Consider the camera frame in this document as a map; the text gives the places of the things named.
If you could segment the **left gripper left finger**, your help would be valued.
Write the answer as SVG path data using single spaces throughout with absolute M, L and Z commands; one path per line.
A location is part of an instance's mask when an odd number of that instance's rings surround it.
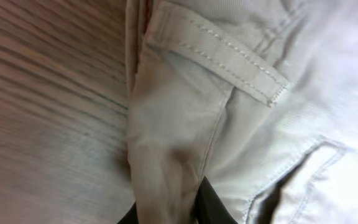
M 139 224 L 135 203 L 117 224 Z

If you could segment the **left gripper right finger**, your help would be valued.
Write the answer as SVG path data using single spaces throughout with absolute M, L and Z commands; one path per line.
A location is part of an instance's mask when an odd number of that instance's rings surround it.
M 196 194 L 195 217 L 199 224 L 237 224 L 206 177 Z

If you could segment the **beige khaki shorts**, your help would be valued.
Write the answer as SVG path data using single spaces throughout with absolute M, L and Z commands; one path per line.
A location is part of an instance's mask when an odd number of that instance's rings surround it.
M 358 223 L 358 0 L 127 2 L 139 223 Z

